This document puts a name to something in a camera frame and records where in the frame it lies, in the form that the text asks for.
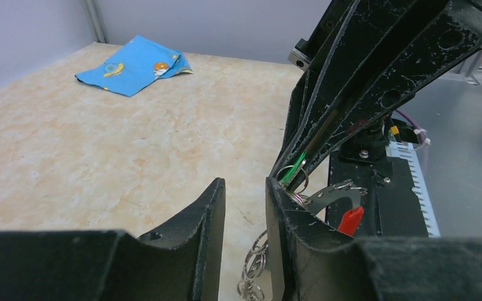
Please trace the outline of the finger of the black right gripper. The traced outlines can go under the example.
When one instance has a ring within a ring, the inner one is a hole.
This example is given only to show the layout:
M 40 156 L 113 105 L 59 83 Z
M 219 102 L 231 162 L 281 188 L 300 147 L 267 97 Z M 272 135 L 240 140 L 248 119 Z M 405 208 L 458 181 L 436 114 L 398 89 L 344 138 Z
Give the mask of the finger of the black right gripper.
M 331 1 L 307 40 L 296 49 L 309 64 L 294 87 L 278 158 L 270 172 L 306 159 L 312 171 L 324 157 L 369 123 L 357 107 L 374 79 L 406 44 L 397 37 L 415 1 Z
M 410 11 L 396 34 L 399 38 L 405 38 L 407 44 L 374 79 L 352 110 L 355 115 L 365 114 L 369 117 L 369 123 L 335 148 L 413 99 L 419 90 L 481 49 L 482 1 L 415 3 L 416 7 Z M 287 189 L 296 189 L 316 169 L 305 170 L 306 163 L 305 160 L 296 177 L 285 186 Z

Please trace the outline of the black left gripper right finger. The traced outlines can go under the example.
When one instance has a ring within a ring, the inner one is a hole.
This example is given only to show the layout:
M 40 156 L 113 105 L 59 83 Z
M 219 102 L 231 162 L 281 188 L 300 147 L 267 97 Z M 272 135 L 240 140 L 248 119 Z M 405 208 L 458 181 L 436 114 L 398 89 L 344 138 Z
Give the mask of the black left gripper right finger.
M 482 238 L 352 238 L 265 194 L 275 300 L 482 300 Z

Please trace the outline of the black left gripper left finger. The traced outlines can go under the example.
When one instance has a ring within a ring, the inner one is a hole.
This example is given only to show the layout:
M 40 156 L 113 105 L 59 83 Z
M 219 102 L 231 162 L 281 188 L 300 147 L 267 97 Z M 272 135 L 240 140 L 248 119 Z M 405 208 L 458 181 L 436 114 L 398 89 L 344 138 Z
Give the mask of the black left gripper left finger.
M 217 300 L 225 181 L 158 227 L 0 231 L 0 300 Z

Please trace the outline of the large metal keyring red grip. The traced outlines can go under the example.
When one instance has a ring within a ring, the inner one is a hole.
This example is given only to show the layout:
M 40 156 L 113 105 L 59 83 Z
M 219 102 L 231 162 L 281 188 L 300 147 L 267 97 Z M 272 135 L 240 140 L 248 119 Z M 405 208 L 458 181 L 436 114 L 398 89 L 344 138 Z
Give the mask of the large metal keyring red grip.
M 338 225 L 338 231 L 353 236 L 364 214 L 361 200 L 367 194 L 366 188 L 359 187 L 352 180 L 347 179 L 325 187 L 310 197 L 299 193 L 289 193 L 289 196 L 314 215 L 337 200 L 349 199 L 351 208 L 344 213 Z M 237 293 L 243 300 L 272 300 L 272 297 L 265 296 L 265 291 L 270 288 L 270 270 L 267 267 L 268 247 L 267 232 L 263 231 L 245 257 L 241 280 L 237 284 Z

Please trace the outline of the green key tag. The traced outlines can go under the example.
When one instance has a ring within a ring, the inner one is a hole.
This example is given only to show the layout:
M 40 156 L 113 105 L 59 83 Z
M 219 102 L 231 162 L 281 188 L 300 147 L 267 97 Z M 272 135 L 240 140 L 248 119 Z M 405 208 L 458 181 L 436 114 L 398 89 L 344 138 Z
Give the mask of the green key tag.
M 291 183 L 291 181 L 296 177 L 299 170 L 302 168 L 303 164 L 305 163 L 305 157 L 306 157 L 306 152 L 304 151 L 296 159 L 293 165 L 288 166 L 289 170 L 285 173 L 285 175 L 280 180 L 280 182 L 283 185 L 288 186 Z

